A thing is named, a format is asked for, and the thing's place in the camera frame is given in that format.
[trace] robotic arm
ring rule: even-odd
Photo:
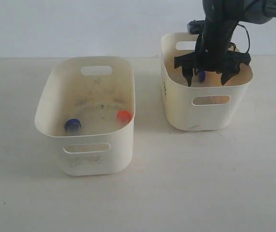
[[[205,20],[188,24],[189,33],[199,35],[195,51],[175,57],[174,68],[182,67],[188,86],[193,74],[202,70],[221,73],[224,85],[239,74],[241,63],[251,62],[249,48],[245,53],[236,52],[231,43],[235,28],[244,27],[240,21],[264,24],[276,18],[276,0],[203,0],[203,9]]]

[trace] plastic storage basket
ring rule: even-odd
[[[127,123],[119,111],[130,113]],[[135,116],[131,64],[118,57],[71,58],[51,71],[38,104],[35,125],[55,148],[69,175],[112,174],[132,159]],[[65,130],[80,120],[78,134]]]
[[[191,87],[182,75],[182,68],[174,68],[174,57],[193,50],[178,50],[179,42],[196,42],[197,35],[172,33],[161,39],[162,96],[169,123],[183,131],[211,131],[226,127],[237,110],[253,78],[250,66],[241,64],[240,73],[224,86],[220,74],[206,72],[200,83],[193,76]]]

